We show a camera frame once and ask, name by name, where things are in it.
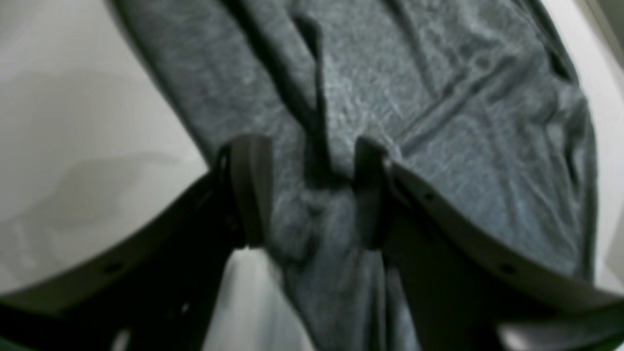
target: white surface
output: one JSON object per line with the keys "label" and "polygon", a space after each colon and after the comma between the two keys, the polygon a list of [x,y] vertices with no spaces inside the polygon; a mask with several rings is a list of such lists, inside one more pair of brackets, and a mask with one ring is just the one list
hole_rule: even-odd
{"label": "white surface", "polygon": [[0,2],[0,292],[124,239],[206,172],[102,1]]}
{"label": "white surface", "polygon": [[264,250],[236,251],[223,274],[203,350],[313,351],[301,320],[276,284],[280,280]]}

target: screw hole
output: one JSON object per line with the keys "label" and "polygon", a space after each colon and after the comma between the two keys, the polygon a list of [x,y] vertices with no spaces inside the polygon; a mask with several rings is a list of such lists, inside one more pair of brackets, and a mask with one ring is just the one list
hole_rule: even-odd
{"label": "screw hole", "polygon": [[500,270],[503,273],[505,273],[505,274],[509,274],[509,275],[516,274],[516,269],[514,268],[514,266],[512,266],[510,264],[502,264],[502,265],[500,265]]}
{"label": "screw hole", "polygon": [[106,267],[104,267],[102,269],[102,271],[105,274],[113,274],[113,273],[119,272],[120,270],[122,270],[122,268],[124,268],[124,264],[123,263],[121,263],[121,262],[114,262],[114,263],[111,263],[111,264],[107,265]]}

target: heather gray fabric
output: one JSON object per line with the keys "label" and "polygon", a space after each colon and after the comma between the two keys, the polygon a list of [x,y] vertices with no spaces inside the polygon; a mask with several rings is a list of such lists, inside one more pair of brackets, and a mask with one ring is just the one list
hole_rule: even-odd
{"label": "heather gray fabric", "polygon": [[355,230],[358,136],[385,145],[490,235],[591,278],[593,128],[536,1],[117,6],[207,159],[240,133],[273,138],[268,250],[319,349],[415,350],[398,275]]}

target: gray t-shirt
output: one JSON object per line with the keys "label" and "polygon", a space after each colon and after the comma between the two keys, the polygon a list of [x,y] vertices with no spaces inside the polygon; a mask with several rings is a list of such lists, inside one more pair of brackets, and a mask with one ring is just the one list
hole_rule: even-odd
{"label": "gray t-shirt", "polygon": [[273,138],[267,248],[319,349],[418,349],[397,272],[355,228],[359,136],[521,254],[592,278],[593,127],[539,0],[117,9],[208,160],[238,134]]}

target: gray cloth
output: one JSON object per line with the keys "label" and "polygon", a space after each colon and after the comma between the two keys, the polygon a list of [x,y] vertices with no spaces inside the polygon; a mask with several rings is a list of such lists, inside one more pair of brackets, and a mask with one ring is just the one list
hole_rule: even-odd
{"label": "gray cloth", "polygon": [[536,1],[120,0],[117,9],[208,160],[238,134],[273,138],[267,246],[319,349],[416,350],[398,275],[362,249],[354,226],[359,136],[490,235],[591,279],[593,128]]}

